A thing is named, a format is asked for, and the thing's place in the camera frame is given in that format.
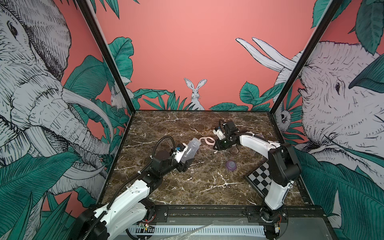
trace black metal frame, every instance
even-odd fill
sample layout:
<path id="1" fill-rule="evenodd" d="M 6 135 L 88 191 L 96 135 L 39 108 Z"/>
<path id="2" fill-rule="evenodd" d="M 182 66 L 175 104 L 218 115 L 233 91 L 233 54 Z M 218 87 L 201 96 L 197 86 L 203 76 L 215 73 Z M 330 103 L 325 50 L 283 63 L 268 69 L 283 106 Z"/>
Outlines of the black metal frame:
<path id="1" fill-rule="evenodd" d="M 101 54 L 103 55 L 104 60 L 107 63 L 108 68 L 112 73 L 113 78 L 115 79 L 117 85 L 119 86 L 121 94 L 123 95 L 129 110 L 131 111 L 132 114 L 134 114 L 136 112 L 135 107 L 133 106 L 132 101 L 128 96 L 125 85 L 121 80 L 119 70 L 117 69 L 115 62 L 113 60 L 113 57 L 110 54 L 108 45 L 104 42 L 103 35 L 101 34 L 100 29 L 98 28 L 96 20 L 93 18 L 93 13 L 92 13 L 93 9 L 90 9 L 86 0 L 76 0 L 76 1 L 80 8 L 80 11 L 84 16 L 85 21 L 88 24 L 88 27 L 93 37 L 95 38 L 97 45 L 99 46 Z"/>
<path id="2" fill-rule="evenodd" d="M 285 83 L 281 93 L 277 97 L 275 103 L 273 104 L 270 113 L 275 114 L 277 108 L 280 106 L 281 102 L 284 100 L 285 95 L 288 93 L 289 89 L 292 87 L 292 84 L 297 79 L 300 71 L 304 67 L 308 58 L 311 56 L 312 51 L 316 47 L 317 43 L 320 41 L 322 35 L 327 29 L 329 23 L 332 21 L 333 16 L 335 15 L 337 9 L 340 7 L 343 0 L 332 0 L 330 6 L 326 10 L 324 16 L 321 18 L 320 23 L 317 25 L 314 33 L 312 34 L 311 39 L 309 40 L 307 46 L 305 47 L 303 54 L 301 55 L 299 61 L 297 61 L 296 66 L 292 70 L 291 75 L 289 76 L 287 82 Z"/>

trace clear plastic bottle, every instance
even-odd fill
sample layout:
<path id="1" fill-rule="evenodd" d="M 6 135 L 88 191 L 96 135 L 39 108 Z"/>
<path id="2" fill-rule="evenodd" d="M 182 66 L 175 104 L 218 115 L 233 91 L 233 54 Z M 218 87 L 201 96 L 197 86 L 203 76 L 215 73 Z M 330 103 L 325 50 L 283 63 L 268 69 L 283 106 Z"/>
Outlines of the clear plastic bottle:
<path id="1" fill-rule="evenodd" d="M 191 141 L 189 141 L 187 151 L 183 154 L 180 161 L 182 163 L 185 163 L 186 160 L 194 158 L 200 145 L 201 141 L 194 137 Z"/>

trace pink wall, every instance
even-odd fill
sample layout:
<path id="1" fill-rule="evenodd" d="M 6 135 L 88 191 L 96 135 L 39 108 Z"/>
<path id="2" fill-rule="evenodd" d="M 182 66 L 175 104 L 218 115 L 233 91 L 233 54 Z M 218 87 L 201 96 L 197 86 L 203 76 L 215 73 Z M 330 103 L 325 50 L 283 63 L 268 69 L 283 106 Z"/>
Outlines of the pink wall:
<path id="1" fill-rule="evenodd" d="M 184 78 L 199 90 L 205 109 L 222 103 L 241 102 L 239 92 L 246 81 L 271 88 L 278 72 L 258 62 L 236 42 L 259 38 L 288 58 L 304 49 L 313 32 L 310 1 L 254 0 L 162 0 L 119 1 L 120 19 L 96 1 L 97 18 L 107 42 L 117 37 L 132 39 L 132 83 L 127 87 L 176 91 L 180 99 L 191 97 Z M 152 109 L 139 99 L 140 109 Z"/>

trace checkerboard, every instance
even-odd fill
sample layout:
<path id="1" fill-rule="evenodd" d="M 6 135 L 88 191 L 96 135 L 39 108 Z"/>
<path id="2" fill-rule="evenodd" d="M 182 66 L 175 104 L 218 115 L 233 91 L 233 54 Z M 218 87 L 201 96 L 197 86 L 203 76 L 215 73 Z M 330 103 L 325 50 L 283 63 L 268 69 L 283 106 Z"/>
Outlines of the checkerboard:
<path id="1" fill-rule="evenodd" d="M 268 161 L 266 161 L 263 165 L 253 171 L 253 173 L 245 176 L 245 179 L 261 194 L 262 197 L 265 197 L 268 194 L 269 188 L 271 187 L 272 180 L 269 178 L 268 168 Z"/>

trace marble tabletop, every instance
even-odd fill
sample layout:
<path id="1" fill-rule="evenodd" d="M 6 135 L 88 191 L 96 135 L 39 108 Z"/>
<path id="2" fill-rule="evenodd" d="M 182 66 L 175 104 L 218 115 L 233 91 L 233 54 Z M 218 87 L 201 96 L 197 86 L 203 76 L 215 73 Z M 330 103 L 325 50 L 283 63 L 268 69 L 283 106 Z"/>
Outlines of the marble tabletop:
<path id="1" fill-rule="evenodd" d="M 232 120 L 239 129 L 262 133 L 267 140 L 278 140 L 266 113 L 138 111 L 107 184 L 103 203 L 109 201 L 129 176 L 149 162 L 148 157 L 161 137 L 170 135 L 176 144 L 188 143 L 194 137 L 214 138 L 212 130 L 218 126 L 219 119 Z M 157 150 L 169 151 L 170 147 L 171 142 L 165 140 Z M 188 171 L 175 170 L 166 175 L 150 199 L 155 204 L 260 205 L 262 197 L 244 176 L 262 165 L 266 158 L 247 147 L 238 148 L 239 151 L 233 147 L 215 153 L 212 146 L 203 141 Z M 237 163 L 236 171 L 226 169 L 228 160 Z M 285 204 L 304 205 L 296 185 L 289 191 Z"/>

